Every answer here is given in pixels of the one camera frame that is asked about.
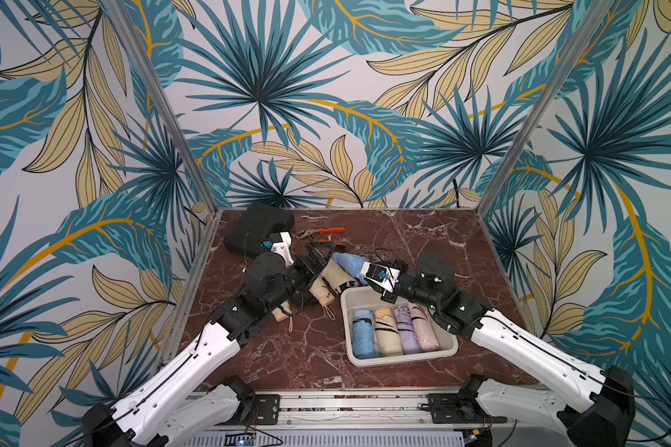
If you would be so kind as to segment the beige umbrella with black strap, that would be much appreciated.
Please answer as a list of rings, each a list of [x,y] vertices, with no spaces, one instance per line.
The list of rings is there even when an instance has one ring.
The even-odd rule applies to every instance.
[[[278,305],[272,311],[272,315],[274,316],[275,320],[279,323],[287,321],[288,331],[289,333],[292,333],[294,328],[294,312],[292,311],[290,302],[288,300]]]

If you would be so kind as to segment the lilac umbrella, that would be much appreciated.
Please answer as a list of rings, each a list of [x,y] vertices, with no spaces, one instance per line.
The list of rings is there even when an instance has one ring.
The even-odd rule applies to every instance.
[[[396,320],[397,331],[400,335],[400,341],[404,355],[419,354],[421,349],[415,329],[412,316],[408,307],[395,307],[393,315]]]

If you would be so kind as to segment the blue umbrella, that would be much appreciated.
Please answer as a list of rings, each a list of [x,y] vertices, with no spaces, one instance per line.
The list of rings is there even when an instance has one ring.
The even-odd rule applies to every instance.
[[[373,310],[359,309],[353,312],[352,352],[357,359],[376,357],[375,313]]]
[[[332,259],[361,285],[366,284],[365,276],[362,272],[363,266],[368,263],[365,257],[351,253],[334,253]]]

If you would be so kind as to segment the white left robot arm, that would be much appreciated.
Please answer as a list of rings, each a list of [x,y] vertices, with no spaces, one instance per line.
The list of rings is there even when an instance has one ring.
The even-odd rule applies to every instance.
[[[237,376],[197,400],[191,393],[235,357],[288,300],[306,296],[325,270],[334,245],[307,244],[287,264],[279,253],[261,253],[246,267],[242,285],[210,316],[201,333],[154,377],[82,418],[87,446],[177,446],[207,428],[253,421],[255,393]]]

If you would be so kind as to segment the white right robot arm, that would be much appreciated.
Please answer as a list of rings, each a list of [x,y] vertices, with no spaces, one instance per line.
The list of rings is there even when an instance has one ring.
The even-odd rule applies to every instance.
[[[365,270],[383,300],[422,305],[452,335],[507,359],[544,389],[526,389],[475,375],[458,398],[463,409],[505,417],[563,434],[576,446],[623,446],[636,416],[634,381],[611,366],[602,370],[554,348],[499,310],[460,289],[451,264],[436,254],[418,260],[410,274],[402,261]]]

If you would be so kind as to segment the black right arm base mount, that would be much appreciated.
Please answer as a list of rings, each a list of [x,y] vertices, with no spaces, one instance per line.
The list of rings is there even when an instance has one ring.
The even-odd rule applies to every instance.
[[[508,421],[503,416],[493,416],[477,402],[479,389],[486,381],[486,376],[473,374],[468,382],[456,393],[431,393],[427,401],[419,406],[432,417],[434,424],[481,424],[486,428],[493,424]]]

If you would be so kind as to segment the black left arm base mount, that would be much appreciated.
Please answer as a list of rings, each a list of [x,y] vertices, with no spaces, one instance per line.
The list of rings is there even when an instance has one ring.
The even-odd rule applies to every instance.
[[[281,395],[257,394],[238,376],[222,382],[237,396],[237,409],[222,425],[276,426],[281,411]]]

